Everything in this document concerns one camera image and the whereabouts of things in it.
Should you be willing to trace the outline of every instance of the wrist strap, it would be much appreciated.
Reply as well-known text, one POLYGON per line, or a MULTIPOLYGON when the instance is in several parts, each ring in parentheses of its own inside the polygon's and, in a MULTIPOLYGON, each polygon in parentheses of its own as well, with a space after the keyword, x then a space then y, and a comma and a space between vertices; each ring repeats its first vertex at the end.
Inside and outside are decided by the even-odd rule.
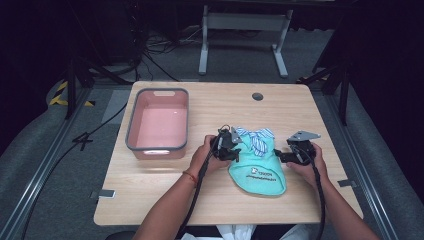
POLYGON ((191 173, 189 173, 187 171, 183 171, 183 174, 189 175, 190 176, 190 180, 193 181, 194 184, 197 186, 197 178, 193 174, 191 174, 191 173))

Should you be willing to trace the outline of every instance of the metal frame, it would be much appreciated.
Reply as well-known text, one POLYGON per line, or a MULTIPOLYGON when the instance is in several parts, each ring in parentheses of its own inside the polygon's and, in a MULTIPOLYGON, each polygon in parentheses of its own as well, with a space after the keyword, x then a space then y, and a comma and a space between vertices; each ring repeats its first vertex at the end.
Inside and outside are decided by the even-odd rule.
POLYGON ((15 210, 6 222, 3 230, 0 233, 0 240, 14 239, 16 232, 21 229, 25 219, 29 216, 33 204, 40 194, 42 186, 46 183, 48 173, 54 168, 57 161, 59 151, 63 145, 63 141, 70 131, 70 128, 78 116, 79 111, 84 107, 84 104, 91 92, 89 88, 81 89, 79 100, 74 113, 70 118, 62 123, 56 137, 54 138, 49 150, 44 156, 40 166, 32 177, 31 181, 26 186, 26 189, 16 205, 15 210))
POLYGON ((380 232, 384 239, 399 239, 393 225, 386 213, 386 210, 381 202, 380 196, 374 187, 371 177, 367 172, 364 161, 355 146, 354 141, 347 127, 340 121, 338 117, 338 104, 332 96, 326 96, 326 103, 331 111, 331 114, 337 122, 337 126, 342 133, 343 139, 348 147, 349 154, 353 162, 353 169, 358 177, 359 185, 362 186, 368 204, 374 214, 374 218, 380 228, 380 232))
POLYGON ((209 51, 208 30, 239 29, 280 32, 278 43, 272 45, 272 52, 274 54, 280 76, 282 78, 287 78, 288 73, 284 64, 283 56, 281 55, 281 49, 290 25, 292 13, 293 10, 288 10, 286 15, 210 13, 208 11, 208 6, 205 5, 203 7, 203 41, 202 50, 200 52, 199 74, 206 74, 209 51))

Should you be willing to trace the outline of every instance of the striped cloth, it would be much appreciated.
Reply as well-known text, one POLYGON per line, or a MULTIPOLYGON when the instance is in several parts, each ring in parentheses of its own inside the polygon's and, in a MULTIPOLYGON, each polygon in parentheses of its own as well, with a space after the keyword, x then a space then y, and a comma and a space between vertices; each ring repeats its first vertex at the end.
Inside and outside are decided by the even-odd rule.
POLYGON ((274 134, 269 128, 264 128, 255 132, 251 132, 241 127, 237 127, 236 131, 240 136, 250 136, 250 149, 253 149, 255 155, 259 157, 263 157, 268 151, 268 146, 264 141, 261 140, 261 138, 274 138, 274 134))

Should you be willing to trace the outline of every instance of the table leg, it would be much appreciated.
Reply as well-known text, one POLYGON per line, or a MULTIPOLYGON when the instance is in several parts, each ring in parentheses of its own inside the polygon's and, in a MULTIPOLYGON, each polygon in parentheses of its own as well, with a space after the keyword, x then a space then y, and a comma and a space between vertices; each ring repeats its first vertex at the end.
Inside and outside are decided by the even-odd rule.
POLYGON ((203 8, 203 23, 202 23, 202 50, 200 52, 199 74, 206 74, 206 67, 208 64, 208 6, 203 8))
POLYGON ((286 69, 286 65, 284 64, 283 56, 281 55, 281 49, 283 48, 284 39, 287 35, 287 30, 290 25, 291 16, 293 14, 293 10, 287 11, 286 20, 283 22, 283 26, 281 27, 280 40, 278 44, 272 45, 272 51, 274 53, 275 61, 277 63, 278 71, 280 72, 280 76, 282 78, 287 78, 288 73, 286 69))

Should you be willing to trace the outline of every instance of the hand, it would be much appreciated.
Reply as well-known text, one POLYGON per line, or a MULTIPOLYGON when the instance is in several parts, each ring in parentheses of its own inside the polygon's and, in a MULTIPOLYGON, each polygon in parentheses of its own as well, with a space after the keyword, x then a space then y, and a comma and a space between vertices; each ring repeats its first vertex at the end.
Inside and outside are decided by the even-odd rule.
MULTIPOLYGON (((191 158, 190 167, 187 169, 187 171, 194 176, 199 175, 200 168, 203 165, 203 162, 205 161, 206 156, 208 155, 211 146, 210 142, 215 136, 213 135, 206 135, 205 140, 203 142, 203 145, 201 145, 199 148, 197 148, 196 152, 193 154, 193 157, 191 158)), ((215 170, 227 167, 230 165, 231 161, 220 161, 216 159, 213 155, 209 159, 209 165, 208 169, 206 171, 206 175, 211 174, 215 170)))
MULTIPOLYGON (((321 176, 321 181, 328 180, 327 166, 325 165, 324 159, 322 158, 322 149, 313 142, 312 146, 314 146, 316 152, 315 166, 317 167, 321 176)), ((315 174, 310 164, 307 166, 302 166, 293 162, 288 162, 286 166, 293 169, 293 171, 295 171, 297 174, 301 175, 315 190, 317 189, 315 174)))

